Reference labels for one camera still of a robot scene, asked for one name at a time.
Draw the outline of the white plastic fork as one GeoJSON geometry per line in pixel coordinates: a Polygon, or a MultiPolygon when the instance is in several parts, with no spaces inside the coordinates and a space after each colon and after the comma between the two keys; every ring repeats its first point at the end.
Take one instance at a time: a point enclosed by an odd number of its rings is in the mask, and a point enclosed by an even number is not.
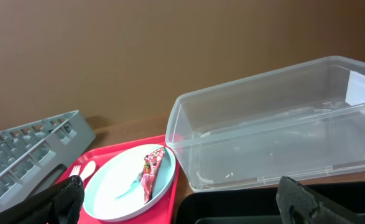
{"type": "Polygon", "coordinates": [[[73,175],[79,175],[80,173],[80,168],[81,166],[78,165],[78,166],[74,166],[72,171],[70,172],[70,176],[73,176],[73,175]]]}

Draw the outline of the red snack wrapper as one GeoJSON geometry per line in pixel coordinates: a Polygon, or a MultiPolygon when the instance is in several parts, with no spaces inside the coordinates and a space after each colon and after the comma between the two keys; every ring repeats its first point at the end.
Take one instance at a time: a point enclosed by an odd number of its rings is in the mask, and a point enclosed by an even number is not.
{"type": "Polygon", "coordinates": [[[144,189],[144,203],[148,203],[152,199],[154,185],[164,156],[165,147],[161,147],[144,157],[144,168],[140,177],[140,183],[144,189]]]}

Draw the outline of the white plastic spoon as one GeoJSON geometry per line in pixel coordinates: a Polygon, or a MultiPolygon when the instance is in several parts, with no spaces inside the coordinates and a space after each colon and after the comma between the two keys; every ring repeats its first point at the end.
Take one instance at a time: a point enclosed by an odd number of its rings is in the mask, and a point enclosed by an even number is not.
{"type": "Polygon", "coordinates": [[[94,171],[96,170],[96,162],[95,161],[89,161],[87,165],[84,167],[80,174],[80,178],[82,181],[86,180],[89,176],[91,176],[94,171]]]}

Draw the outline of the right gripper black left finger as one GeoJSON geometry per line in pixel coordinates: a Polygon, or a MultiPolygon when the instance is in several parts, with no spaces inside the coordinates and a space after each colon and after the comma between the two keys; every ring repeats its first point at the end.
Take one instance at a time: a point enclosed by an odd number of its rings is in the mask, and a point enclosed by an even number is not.
{"type": "Polygon", "coordinates": [[[0,224],[77,224],[85,196],[79,175],[0,213],[0,224]]]}

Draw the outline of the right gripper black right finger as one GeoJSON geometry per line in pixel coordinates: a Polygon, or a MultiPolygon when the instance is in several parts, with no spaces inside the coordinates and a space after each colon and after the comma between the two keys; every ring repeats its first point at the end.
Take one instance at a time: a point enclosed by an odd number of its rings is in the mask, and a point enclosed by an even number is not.
{"type": "Polygon", "coordinates": [[[365,218],[287,176],[280,178],[276,201],[284,224],[365,224],[365,218]]]}

